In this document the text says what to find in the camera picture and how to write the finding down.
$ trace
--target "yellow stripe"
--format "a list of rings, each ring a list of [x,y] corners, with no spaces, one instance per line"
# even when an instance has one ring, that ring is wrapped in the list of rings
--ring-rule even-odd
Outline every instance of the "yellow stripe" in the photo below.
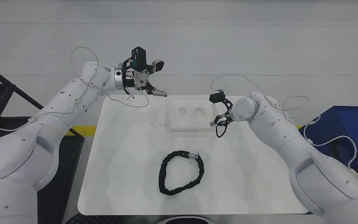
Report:
[[[86,126],[86,125],[79,125],[72,127],[76,132],[84,137],[95,136],[97,126]],[[73,136],[71,132],[67,132],[66,136]]]

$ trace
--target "white cable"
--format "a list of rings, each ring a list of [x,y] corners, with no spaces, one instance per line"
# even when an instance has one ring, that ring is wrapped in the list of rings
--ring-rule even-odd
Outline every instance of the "white cable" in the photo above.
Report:
[[[74,69],[73,63],[72,63],[72,54],[73,54],[73,52],[76,51],[77,49],[80,49],[80,48],[87,49],[87,50],[91,51],[91,52],[93,53],[93,55],[95,56],[96,60],[97,60],[97,68],[96,68],[96,71],[95,71],[95,73],[93,74],[93,76],[91,77],[91,79],[89,80],[88,83],[85,82],[84,80],[82,80],[82,79],[80,78],[80,76],[77,74],[76,70]],[[147,103],[146,103],[145,105],[143,105],[143,106],[132,106],[132,105],[126,104],[126,103],[124,103],[124,102],[122,102],[122,101],[120,101],[120,100],[113,99],[113,98],[108,94],[108,92],[106,92],[106,91],[104,91],[104,90],[98,88],[97,86],[90,86],[90,83],[91,83],[91,81],[93,80],[93,78],[95,77],[95,75],[97,74],[98,69],[99,69],[99,66],[100,66],[100,62],[99,62],[99,60],[98,60],[98,56],[97,56],[97,54],[96,54],[92,49],[87,48],[87,47],[85,47],[85,46],[79,46],[79,47],[77,47],[77,48],[75,48],[75,49],[72,50],[72,52],[71,52],[71,54],[70,54],[70,56],[69,56],[69,60],[70,60],[70,64],[71,64],[73,73],[76,75],[76,77],[77,77],[81,82],[83,82],[84,84],[87,85],[85,91],[84,91],[83,94],[79,97],[78,102],[77,102],[77,103],[75,104],[75,106],[73,107],[73,110],[72,110],[71,112],[66,112],[66,113],[62,113],[62,112],[45,112],[45,113],[43,113],[43,114],[39,114],[39,115],[37,115],[37,116],[34,116],[34,117],[30,118],[30,119],[37,119],[38,117],[43,116],[43,115],[46,115],[46,114],[63,114],[63,115],[66,115],[66,114],[71,114],[71,113],[73,113],[73,112],[75,111],[77,105],[81,102],[82,97],[85,95],[85,93],[87,92],[87,90],[88,90],[89,87],[91,87],[91,88],[93,88],[93,87],[94,87],[94,88],[97,88],[97,89],[99,89],[100,91],[105,92],[105,94],[106,94],[111,100],[120,102],[121,104],[126,105],[126,106],[130,106],[130,107],[132,107],[132,108],[143,108],[143,107],[149,105],[149,98],[147,97],[147,95],[144,93],[144,91],[143,91],[142,89],[141,89],[141,92],[142,92],[142,94],[145,96],[145,98],[147,98]],[[0,130],[5,131],[5,132],[14,132],[14,131],[16,131],[16,130],[19,130],[19,129],[21,129],[21,128],[27,126],[27,125],[29,125],[30,123],[31,123],[31,122],[27,122],[26,124],[24,124],[24,125],[22,125],[22,126],[16,128],[16,129],[12,129],[12,130],[3,129],[3,128],[0,128]]]
[[[337,140],[337,139],[339,139],[339,138],[347,138],[347,139],[349,139],[349,140],[352,142],[353,148],[354,148],[353,158],[352,158],[352,159],[348,162],[348,164],[347,164],[347,166],[351,169],[351,164],[352,164],[352,162],[353,162],[353,161],[356,159],[356,157],[357,157],[357,147],[356,147],[356,144],[354,143],[354,141],[353,141],[350,137],[348,137],[348,136],[338,136],[338,137],[332,138],[331,140],[329,140],[329,141],[327,141],[327,142],[324,142],[324,143],[322,143],[322,144],[314,144],[311,139],[307,138],[307,136],[306,136],[307,126],[316,123],[317,121],[320,120],[320,118],[321,118],[321,116],[318,116],[316,120],[312,120],[311,122],[309,122],[308,124],[306,124],[306,125],[304,126],[304,128],[303,128],[303,137],[304,137],[306,140],[308,140],[308,142],[309,142],[312,146],[316,146],[316,147],[324,146],[325,144],[329,144],[329,143],[331,143],[331,142],[333,142],[333,141],[335,141],[335,140]]]
[[[28,126],[30,124],[30,122],[27,122],[26,124],[24,124],[24,125],[22,125],[22,126],[20,126],[20,127],[18,127],[18,128],[15,128],[15,129],[13,129],[13,130],[8,130],[8,129],[3,129],[3,128],[0,128],[0,130],[3,130],[4,132],[14,132],[14,131],[16,131],[16,130],[19,130],[19,129],[21,129],[21,128],[24,128],[25,126]]]
[[[263,92],[263,90],[262,90],[258,85],[256,85],[253,81],[249,80],[246,76],[243,76],[242,74],[236,74],[236,73],[222,74],[221,76],[216,77],[216,78],[211,82],[210,88],[211,88],[212,90],[214,90],[214,91],[220,91],[220,90],[215,90],[215,89],[213,89],[213,83],[214,83],[217,79],[219,79],[219,78],[221,78],[221,77],[223,77],[223,76],[230,76],[230,75],[231,75],[231,76],[241,76],[241,77],[245,78],[247,81],[249,81],[250,83],[254,84],[254,85],[261,91],[261,93],[263,94],[264,98],[271,104],[271,106],[272,106],[273,108],[277,109],[277,110],[281,110],[281,111],[295,110],[295,109],[298,109],[298,108],[300,108],[300,107],[302,107],[302,106],[305,106],[305,105],[309,102],[309,98],[308,98],[308,97],[305,97],[305,96],[291,96],[291,97],[286,98],[285,101],[286,101],[287,99],[296,98],[296,97],[305,98],[305,99],[307,99],[307,101],[306,101],[306,103],[304,103],[304,104],[302,104],[302,105],[300,105],[300,106],[297,106],[297,107],[295,107],[295,108],[281,109],[281,108],[275,106],[275,104],[274,104],[273,102],[271,102],[271,101],[267,98],[267,96],[266,96],[266,94]]]

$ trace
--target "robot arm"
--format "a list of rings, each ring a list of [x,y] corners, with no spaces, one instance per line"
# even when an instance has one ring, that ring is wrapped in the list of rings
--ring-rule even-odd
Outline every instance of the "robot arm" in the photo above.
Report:
[[[223,92],[210,97],[222,102]],[[297,130],[273,98],[253,92],[239,99],[211,125],[247,121],[263,143],[275,150],[289,168],[291,187],[300,202],[328,223],[357,223],[358,179],[355,172],[315,149]]]
[[[25,126],[0,138],[0,223],[37,223],[36,192],[56,174],[60,142],[73,122],[100,95],[115,90],[130,94],[128,87],[135,87],[148,94],[166,96],[148,81],[150,74],[163,68],[163,61],[146,65],[145,50],[140,47],[126,61],[129,68],[86,63],[81,80],[70,81]]]

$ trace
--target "metal stand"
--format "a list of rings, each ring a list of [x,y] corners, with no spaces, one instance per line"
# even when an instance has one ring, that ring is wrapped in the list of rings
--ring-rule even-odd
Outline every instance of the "metal stand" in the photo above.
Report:
[[[14,92],[19,94],[22,98],[33,104],[33,106],[37,107],[38,109],[41,110],[43,108],[43,106],[39,102],[37,102],[31,96],[20,90],[15,84],[13,84],[8,79],[3,77],[1,74],[0,74],[0,82],[2,83],[0,84],[0,114],[2,114],[2,112],[4,111],[7,103],[9,102]],[[69,131],[73,133],[75,136],[77,136],[78,138],[82,139],[82,141],[86,140],[84,136],[80,135],[72,128]]]

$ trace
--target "blue container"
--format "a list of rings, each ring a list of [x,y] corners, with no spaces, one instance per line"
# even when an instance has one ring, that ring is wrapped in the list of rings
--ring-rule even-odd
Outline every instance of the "blue container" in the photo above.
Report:
[[[304,127],[299,131],[303,135]],[[314,144],[321,144],[337,136],[349,136],[358,144],[358,107],[357,106],[333,106],[321,114],[321,118],[315,124],[306,129],[307,138]],[[331,156],[347,165],[354,155],[354,148],[347,138],[337,139],[324,146],[316,147],[320,152]],[[355,159],[351,168],[358,170],[358,160]]]

